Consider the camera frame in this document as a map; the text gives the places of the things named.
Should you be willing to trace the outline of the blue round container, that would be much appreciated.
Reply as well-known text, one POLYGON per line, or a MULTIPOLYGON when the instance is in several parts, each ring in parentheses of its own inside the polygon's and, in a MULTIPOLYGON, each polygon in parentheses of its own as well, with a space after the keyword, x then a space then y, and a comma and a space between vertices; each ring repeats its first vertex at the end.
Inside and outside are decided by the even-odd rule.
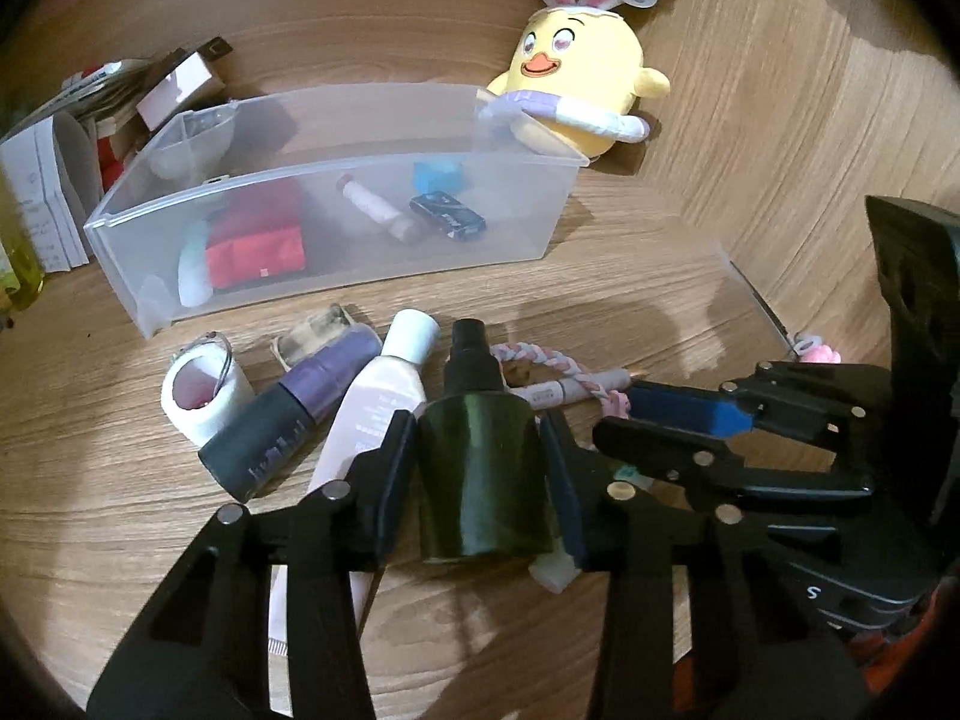
POLYGON ((466 174, 464 166, 457 160, 415 161, 412 182, 418 193, 457 195, 466 187, 466 174))

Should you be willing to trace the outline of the white eyeliner pencil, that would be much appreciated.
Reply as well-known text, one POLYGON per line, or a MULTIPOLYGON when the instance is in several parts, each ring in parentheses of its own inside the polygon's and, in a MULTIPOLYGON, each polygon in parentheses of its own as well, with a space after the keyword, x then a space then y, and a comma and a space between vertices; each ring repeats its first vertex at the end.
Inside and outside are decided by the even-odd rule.
MULTIPOLYGON (((628 369, 610 369, 610 371, 594 372, 592 377, 599 382, 605 390, 617 390, 624 392, 630 388, 636 380, 644 379, 644 374, 633 376, 628 369)), ((560 408, 560 406, 573 405, 579 401, 586 401, 592 398, 592 394, 581 382, 567 377, 566 379, 545 380, 545 382, 529 383, 526 387, 511 388, 511 393, 516 397, 521 397, 534 408, 534 410, 550 410, 550 408, 560 408)))

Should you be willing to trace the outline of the yellow-green spray bottle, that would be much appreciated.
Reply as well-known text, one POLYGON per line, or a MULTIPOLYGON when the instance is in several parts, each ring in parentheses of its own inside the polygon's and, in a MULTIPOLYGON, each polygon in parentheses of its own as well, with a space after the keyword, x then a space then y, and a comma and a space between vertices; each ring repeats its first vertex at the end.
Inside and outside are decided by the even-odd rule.
POLYGON ((2 288, 11 307, 29 309, 43 291, 46 272, 20 215, 10 181, 2 176, 2 288))

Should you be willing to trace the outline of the dark green spray bottle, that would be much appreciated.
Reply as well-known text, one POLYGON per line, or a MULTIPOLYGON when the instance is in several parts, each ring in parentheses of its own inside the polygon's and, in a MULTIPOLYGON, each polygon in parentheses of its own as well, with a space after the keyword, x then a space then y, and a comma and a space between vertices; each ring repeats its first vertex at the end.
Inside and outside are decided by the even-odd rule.
POLYGON ((545 460, 534 410, 506 388, 480 320, 452 326, 443 393, 423 408, 418 429, 425 561, 548 551, 545 460))

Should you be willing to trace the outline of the glass bowl of trinkets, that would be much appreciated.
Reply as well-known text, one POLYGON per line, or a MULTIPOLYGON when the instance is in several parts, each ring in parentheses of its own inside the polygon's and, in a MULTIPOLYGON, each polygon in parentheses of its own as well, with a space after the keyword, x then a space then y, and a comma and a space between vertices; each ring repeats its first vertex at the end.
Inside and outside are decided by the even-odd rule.
POLYGON ((235 126, 231 106, 178 114, 151 140, 149 169, 163 181, 200 184, 228 153, 235 126))

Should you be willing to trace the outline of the stack of books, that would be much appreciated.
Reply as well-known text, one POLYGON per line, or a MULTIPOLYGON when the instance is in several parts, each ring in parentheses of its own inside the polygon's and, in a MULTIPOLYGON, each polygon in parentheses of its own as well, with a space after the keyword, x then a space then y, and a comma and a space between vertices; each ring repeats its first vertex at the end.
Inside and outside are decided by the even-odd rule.
POLYGON ((10 125, 13 137, 49 115, 71 115, 96 148, 103 190, 121 177, 135 142, 146 133, 137 104, 155 80, 156 62, 146 59, 110 60, 99 67, 69 76, 59 93, 10 125))

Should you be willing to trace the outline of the yellow chick bunny plush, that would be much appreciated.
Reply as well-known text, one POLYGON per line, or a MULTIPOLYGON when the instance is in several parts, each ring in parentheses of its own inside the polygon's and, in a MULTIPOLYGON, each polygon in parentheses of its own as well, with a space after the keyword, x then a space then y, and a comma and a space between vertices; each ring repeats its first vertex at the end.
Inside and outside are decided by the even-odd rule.
POLYGON ((651 125, 638 101, 670 93, 669 78, 647 65, 636 31, 615 8, 658 0, 542 0, 529 18, 508 70, 487 86, 483 119, 524 114, 588 160, 617 143, 641 143, 651 125))

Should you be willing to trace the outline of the white tape roll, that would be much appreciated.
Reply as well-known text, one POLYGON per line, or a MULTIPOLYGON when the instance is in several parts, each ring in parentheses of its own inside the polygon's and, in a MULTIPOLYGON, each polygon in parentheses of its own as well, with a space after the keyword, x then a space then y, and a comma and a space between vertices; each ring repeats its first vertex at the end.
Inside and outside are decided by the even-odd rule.
POLYGON ((223 333, 205 333, 176 353, 161 383, 161 410, 201 449, 254 399, 254 388, 223 333))

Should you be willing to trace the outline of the purple black allnighter spray bottle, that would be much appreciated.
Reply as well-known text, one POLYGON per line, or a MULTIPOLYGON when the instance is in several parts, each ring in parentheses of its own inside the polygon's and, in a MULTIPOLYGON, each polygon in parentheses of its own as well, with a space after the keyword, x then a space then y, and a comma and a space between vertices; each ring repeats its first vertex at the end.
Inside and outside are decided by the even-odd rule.
POLYGON ((298 362, 202 445, 199 458, 206 471, 241 504, 259 494, 381 348, 371 327, 352 325, 298 362))

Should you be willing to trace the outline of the small white box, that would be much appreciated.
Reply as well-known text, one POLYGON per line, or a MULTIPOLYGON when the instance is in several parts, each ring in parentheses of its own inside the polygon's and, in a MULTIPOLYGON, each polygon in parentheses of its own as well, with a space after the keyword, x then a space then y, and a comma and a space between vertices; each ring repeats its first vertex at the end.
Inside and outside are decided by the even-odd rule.
POLYGON ((220 94, 226 85, 200 52, 186 55, 137 103, 149 132, 158 132, 174 115, 220 94))

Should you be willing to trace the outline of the dark blue small box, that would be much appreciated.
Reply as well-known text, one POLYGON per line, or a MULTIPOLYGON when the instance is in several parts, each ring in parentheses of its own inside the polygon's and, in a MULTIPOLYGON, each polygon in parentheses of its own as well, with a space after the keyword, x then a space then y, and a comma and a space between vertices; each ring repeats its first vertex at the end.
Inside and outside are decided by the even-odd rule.
POLYGON ((487 231, 487 222, 446 192, 421 193, 409 201, 410 210, 453 241, 473 241, 487 231))

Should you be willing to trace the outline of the pale pink lotion tube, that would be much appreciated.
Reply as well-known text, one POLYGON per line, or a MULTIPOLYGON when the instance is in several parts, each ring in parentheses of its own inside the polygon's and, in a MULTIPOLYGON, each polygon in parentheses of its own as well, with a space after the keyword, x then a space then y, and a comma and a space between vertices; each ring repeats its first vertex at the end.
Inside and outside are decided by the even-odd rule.
POLYGON ((334 479, 345 479, 361 454, 379 449, 395 411, 415 413, 427 401, 421 367, 438 333, 438 322, 421 310, 402 309, 395 314, 379 355, 364 364, 345 390, 308 493, 334 479))

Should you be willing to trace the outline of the pale green tube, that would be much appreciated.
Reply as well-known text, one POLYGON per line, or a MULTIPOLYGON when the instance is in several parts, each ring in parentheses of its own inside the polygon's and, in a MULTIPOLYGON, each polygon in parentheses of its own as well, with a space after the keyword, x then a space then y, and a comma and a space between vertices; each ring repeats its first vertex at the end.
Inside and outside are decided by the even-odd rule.
MULTIPOLYGON (((649 491, 652 488, 652 483, 654 483, 651 476, 641 475, 635 466, 626 465, 626 463, 617 463, 613 466, 613 479, 633 484, 635 488, 641 489, 641 491, 649 491)), ((552 520, 550 523, 550 533, 553 536, 551 550, 548 553, 539 554, 529 564, 527 570, 532 580, 539 583, 542 589, 554 595, 559 595, 578 577, 581 569, 574 564, 573 557, 566 552, 560 525, 556 523, 556 520, 552 520)))

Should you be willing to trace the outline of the clear plastic storage bin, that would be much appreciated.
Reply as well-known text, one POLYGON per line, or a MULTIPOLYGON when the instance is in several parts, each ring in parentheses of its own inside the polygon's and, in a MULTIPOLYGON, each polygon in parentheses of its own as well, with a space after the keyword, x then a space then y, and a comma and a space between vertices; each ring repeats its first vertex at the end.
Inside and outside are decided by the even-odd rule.
POLYGON ((443 83, 331 85, 239 99, 233 143, 200 184, 151 172, 151 140, 86 222, 89 245, 144 335, 171 323, 252 302, 432 271, 540 259, 547 252, 586 158, 532 117, 483 119, 493 98, 443 83), (487 222, 473 241, 453 241, 415 215, 415 161, 457 160, 466 187, 452 195, 487 222), (342 197, 353 174, 427 228, 402 244, 342 197), (205 244, 213 216, 238 188, 296 187, 304 195, 299 273, 215 289, 205 244))

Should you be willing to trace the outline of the white folded paper leaflet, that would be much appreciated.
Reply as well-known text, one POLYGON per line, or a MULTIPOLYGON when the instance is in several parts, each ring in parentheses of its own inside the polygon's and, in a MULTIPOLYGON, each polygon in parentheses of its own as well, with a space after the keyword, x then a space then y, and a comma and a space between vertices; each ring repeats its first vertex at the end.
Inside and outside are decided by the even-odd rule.
POLYGON ((2 169, 47 273, 88 265, 83 226, 103 198, 98 151, 80 122, 57 112, 2 142, 2 169))

